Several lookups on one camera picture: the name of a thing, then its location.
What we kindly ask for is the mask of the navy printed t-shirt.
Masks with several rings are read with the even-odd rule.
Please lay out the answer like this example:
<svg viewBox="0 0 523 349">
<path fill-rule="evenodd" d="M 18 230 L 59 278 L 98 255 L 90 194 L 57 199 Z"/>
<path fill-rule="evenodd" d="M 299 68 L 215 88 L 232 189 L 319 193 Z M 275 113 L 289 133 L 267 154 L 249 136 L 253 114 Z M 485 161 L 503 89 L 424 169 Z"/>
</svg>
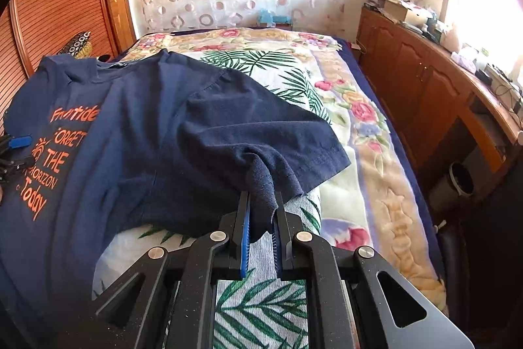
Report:
<svg viewBox="0 0 523 349">
<path fill-rule="evenodd" d="M 34 345 L 91 299 L 98 259 L 119 233 L 150 224 L 191 237 L 218 227 L 243 191 L 250 235 L 278 204 L 329 174 L 308 176 L 297 135 L 326 135 L 318 116 L 241 72 L 162 50 L 137 62 L 46 57 L 5 118 L 35 165 L 1 201 L 1 300 Z"/>
</svg>

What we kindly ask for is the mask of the cardboard box on cabinet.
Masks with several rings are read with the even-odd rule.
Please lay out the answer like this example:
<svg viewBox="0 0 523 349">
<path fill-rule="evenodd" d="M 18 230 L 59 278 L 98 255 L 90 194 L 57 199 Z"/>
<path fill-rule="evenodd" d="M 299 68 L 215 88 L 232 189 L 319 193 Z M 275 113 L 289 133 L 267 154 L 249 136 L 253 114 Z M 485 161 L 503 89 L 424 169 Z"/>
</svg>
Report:
<svg viewBox="0 0 523 349">
<path fill-rule="evenodd" d="M 413 26 L 423 26 L 428 19 L 427 11 L 414 4 L 380 0 L 380 10 L 392 22 L 406 22 Z"/>
</svg>

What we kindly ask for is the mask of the dark patterned folded blanket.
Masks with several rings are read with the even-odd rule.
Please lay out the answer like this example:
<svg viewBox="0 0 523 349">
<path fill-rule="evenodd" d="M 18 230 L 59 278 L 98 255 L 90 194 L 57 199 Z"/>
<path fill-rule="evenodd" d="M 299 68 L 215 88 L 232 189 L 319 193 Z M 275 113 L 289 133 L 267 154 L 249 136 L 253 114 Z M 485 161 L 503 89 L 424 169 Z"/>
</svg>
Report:
<svg viewBox="0 0 523 349">
<path fill-rule="evenodd" d="M 76 59 L 84 59 L 91 56 L 91 32 L 80 32 L 70 39 L 58 52 L 58 55 L 69 55 Z"/>
</svg>

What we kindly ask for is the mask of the floral and fern bedspread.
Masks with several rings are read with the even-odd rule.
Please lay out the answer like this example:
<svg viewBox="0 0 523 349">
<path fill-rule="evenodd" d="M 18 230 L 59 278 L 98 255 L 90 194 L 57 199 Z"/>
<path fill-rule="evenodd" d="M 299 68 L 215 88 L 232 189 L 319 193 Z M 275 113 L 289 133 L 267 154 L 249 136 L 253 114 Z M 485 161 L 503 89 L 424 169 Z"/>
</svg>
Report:
<svg viewBox="0 0 523 349">
<path fill-rule="evenodd" d="M 396 131 L 346 44 L 279 29 L 149 34 L 123 59 L 166 50 L 251 77 L 288 104 L 318 116 L 326 135 L 294 138 L 308 176 L 329 174 L 285 209 L 332 246 L 376 249 L 437 308 L 447 310 L 442 255 L 426 202 Z M 306 285 L 277 276 L 271 237 L 250 249 L 246 276 L 217 286 L 216 348 L 305 348 Z"/>
</svg>

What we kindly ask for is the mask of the bright window with frame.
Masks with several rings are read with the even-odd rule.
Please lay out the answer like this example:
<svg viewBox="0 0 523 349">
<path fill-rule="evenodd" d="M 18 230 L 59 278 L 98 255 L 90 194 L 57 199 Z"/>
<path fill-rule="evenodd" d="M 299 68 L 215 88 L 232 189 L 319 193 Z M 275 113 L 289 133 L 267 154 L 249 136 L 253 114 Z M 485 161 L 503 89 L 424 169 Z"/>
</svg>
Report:
<svg viewBox="0 0 523 349">
<path fill-rule="evenodd" d="M 472 47 L 505 74 L 522 64 L 518 0 L 448 0 L 445 23 L 459 47 Z"/>
</svg>

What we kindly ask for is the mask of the brown slatted wooden wardrobe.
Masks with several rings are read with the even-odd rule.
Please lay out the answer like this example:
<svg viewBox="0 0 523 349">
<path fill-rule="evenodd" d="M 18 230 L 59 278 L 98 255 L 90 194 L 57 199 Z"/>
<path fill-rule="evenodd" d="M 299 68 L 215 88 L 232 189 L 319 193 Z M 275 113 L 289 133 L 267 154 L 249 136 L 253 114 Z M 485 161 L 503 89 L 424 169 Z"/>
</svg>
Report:
<svg viewBox="0 0 523 349">
<path fill-rule="evenodd" d="M 92 56 L 116 57 L 137 35 L 128 0 L 10 0 L 1 11 L 1 108 L 6 110 L 40 60 L 89 32 Z"/>
</svg>

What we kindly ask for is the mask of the brown wooden side cabinet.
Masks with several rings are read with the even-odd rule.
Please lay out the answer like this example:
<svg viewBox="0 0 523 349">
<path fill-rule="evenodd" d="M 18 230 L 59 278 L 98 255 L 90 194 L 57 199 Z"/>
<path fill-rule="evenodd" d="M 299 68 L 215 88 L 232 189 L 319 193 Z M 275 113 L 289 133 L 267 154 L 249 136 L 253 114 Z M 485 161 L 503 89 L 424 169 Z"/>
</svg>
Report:
<svg viewBox="0 0 523 349">
<path fill-rule="evenodd" d="M 356 40 L 361 68 L 423 193 L 460 162 L 475 180 L 464 204 L 477 205 L 522 152 L 522 130 L 513 113 L 446 50 L 374 10 L 362 8 Z"/>
</svg>

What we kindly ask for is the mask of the light blue box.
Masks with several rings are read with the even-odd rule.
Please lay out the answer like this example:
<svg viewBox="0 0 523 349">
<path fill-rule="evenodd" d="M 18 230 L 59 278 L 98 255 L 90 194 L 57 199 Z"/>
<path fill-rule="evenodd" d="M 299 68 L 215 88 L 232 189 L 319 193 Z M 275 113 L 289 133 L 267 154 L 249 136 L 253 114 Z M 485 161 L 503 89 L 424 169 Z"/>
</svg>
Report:
<svg viewBox="0 0 523 349">
<path fill-rule="evenodd" d="M 257 16 L 257 27 L 293 29 L 293 19 L 285 15 L 277 15 L 269 10 L 261 10 Z"/>
</svg>

